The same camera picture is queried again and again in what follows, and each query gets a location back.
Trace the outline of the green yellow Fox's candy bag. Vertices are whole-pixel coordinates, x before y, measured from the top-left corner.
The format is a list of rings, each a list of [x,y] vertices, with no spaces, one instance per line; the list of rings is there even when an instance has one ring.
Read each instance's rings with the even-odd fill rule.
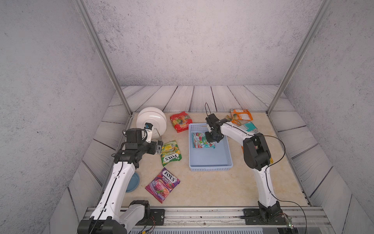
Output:
[[[170,162],[180,161],[181,159],[182,155],[179,146],[175,140],[167,142],[162,146],[161,161],[163,167],[165,167]]]

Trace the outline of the teal red Fox's candy bag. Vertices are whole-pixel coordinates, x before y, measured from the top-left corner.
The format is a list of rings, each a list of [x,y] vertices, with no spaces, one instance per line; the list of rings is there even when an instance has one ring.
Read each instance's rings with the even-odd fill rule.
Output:
[[[206,140],[205,133],[192,133],[192,146],[193,148],[215,148],[215,143]]]

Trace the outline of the light blue plastic basket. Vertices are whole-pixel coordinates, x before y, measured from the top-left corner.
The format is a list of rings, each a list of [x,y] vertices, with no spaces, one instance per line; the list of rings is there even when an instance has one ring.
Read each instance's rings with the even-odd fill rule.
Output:
[[[191,171],[228,171],[233,167],[228,139],[209,143],[206,140],[207,124],[189,125],[189,167]]]

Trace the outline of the teal white candy bag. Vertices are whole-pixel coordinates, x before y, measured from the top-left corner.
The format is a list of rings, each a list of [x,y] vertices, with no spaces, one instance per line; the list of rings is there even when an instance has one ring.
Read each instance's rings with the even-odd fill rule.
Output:
[[[245,123],[243,127],[247,132],[252,132],[254,134],[257,134],[259,132],[258,128],[252,122]]]

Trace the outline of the orange multicolour Fox's candy bag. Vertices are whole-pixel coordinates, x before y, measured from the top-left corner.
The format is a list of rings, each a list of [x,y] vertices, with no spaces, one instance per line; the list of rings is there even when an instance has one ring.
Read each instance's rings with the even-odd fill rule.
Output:
[[[273,163],[274,163],[273,159],[272,159],[272,158],[270,158],[270,164],[273,164]]]

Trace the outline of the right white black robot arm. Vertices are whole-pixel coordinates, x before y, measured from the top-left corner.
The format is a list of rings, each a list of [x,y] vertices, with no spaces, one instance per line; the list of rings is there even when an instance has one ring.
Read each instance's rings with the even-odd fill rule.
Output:
[[[215,114],[206,117],[207,129],[205,132],[208,142],[220,142],[229,137],[243,147],[243,159],[246,165],[254,171],[259,193],[260,219],[264,223],[273,222],[277,215],[282,213],[279,201],[275,197],[269,166],[271,153],[266,137],[262,133],[249,133],[228,120],[219,120]]]

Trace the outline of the orange candy bag near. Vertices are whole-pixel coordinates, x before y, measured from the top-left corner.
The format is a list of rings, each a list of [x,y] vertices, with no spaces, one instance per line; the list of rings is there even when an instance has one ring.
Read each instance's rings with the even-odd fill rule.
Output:
[[[242,125],[239,120],[233,120],[231,118],[231,116],[229,116],[229,115],[226,115],[225,119],[228,120],[229,122],[231,122],[232,124],[236,125],[236,126],[241,126]]]

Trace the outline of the white plate stack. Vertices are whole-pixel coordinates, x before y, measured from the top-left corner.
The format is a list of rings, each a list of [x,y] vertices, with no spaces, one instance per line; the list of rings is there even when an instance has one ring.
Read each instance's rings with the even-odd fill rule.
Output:
[[[144,108],[137,116],[136,127],[144,128],[146,123],[153,125],[152,139],[161,139],[167,129],[166,115],[155,107]]]

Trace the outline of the orange candy bag far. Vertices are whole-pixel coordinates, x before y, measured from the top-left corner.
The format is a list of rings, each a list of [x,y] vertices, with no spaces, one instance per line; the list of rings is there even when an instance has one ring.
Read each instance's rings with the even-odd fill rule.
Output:
[[[238,121],[252,121],[253,117],[247,109],[231,109],[231,118]]]

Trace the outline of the blue small plate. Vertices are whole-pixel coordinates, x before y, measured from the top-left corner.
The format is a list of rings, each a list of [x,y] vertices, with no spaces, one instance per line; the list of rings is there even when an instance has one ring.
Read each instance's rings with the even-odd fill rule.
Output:
[[[135,172],[129,181],[128,187],[126,189],[126,193],[130,193],[134,191],[138,187],[139,183],[140,183],[140,177],[138,173]]]

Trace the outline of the purple Fox's candy bag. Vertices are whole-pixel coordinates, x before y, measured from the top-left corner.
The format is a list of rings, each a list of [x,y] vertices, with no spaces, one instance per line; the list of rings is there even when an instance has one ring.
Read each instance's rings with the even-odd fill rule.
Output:
[[[180,180],[164,168],[145,189],[162,204],[171,191],[179,184]]]

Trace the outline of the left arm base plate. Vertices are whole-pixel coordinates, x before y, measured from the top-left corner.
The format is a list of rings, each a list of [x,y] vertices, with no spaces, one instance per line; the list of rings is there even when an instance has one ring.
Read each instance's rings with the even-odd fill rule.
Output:
[[[163,226],[164,220],[165,209],[150,209],[150,213],[140,220],[136,226]]]

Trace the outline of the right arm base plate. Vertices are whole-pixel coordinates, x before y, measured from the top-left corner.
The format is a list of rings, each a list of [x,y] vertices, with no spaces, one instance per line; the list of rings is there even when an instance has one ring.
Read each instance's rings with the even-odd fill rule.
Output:
[[[246,225],[287,225],[286,218],[280,214],[268,219],[260,209],[254,208],[243,209],[243,215],[240,216],[240,219],[243,219]]]

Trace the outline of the left aluminium frame post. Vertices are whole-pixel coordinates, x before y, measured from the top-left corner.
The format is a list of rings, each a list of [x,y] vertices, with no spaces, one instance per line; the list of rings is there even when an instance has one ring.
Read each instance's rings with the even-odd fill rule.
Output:
[[[111,66],[111,63],[108,59],[108,56],[104,50],[104,47],[100,41],[100,38],[95,30],[95,27],[94,27],[94,24],[89,16],[89,13],[86,9],[86,6],[84,4],[84,1],[82,0],[75,0],[74,1],[77,9],[78,9],[78,12],[80,14],[80,17],[83,21],[83,24],[91,38],[91,41],[93,42],[95,48],[96,48],[96,51],[100,57],[100,60],[101,62],[103,63],[104,67],[105,67],[105,70],[109,76],[109,79],[111,80],[113,86],[114,86],[114,89],[121,101],[121,103],[124,105],[125,107],[125,110],[126,112],[129,114],[129,115],[132,115],[132,110],[123,94],[123,91],[121,89],[121,86],[119,84],[119,81],[116,77],[116,74],[114,72],[114,69],[112,68]]]

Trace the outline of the right aluminium frame post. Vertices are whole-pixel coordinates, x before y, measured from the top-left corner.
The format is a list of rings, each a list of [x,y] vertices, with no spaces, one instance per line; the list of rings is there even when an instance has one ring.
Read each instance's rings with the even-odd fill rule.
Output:
[[[281,95],[282,93],[285,91],[287,85],[289,84],[289,82],[291,81],[294,73],[296,72],[300,62],[302,61],[305,53],[307,52],[308,50],[308,47],[310,45],[310,43],[312,42],[314,36],[316,35],[316,33],[318,32],[318,29],[319,27],[321,26],[326,14],[328,13],[329,9],[330,9],[330,6],[331,6],[331,3],[332,3],[332,0],[324,0],[322,1],[321,3],[321,6],[314,18],[314,20],[312,21],[312,24],[311,26],[309,27],[297,53],[295,54],[295,57],[293,58],[287,72],[285,73],[279,87],[278,87],[278,90],[274,96],[274,98],[272,99],[272,102],[270,104],[270,106],[268,107],[267,111],[266,111],[266,114],[268,116],[271,115],[271,113],[274,111],[276,105],[278,104],[278,101],[279,99],[281,98]]]

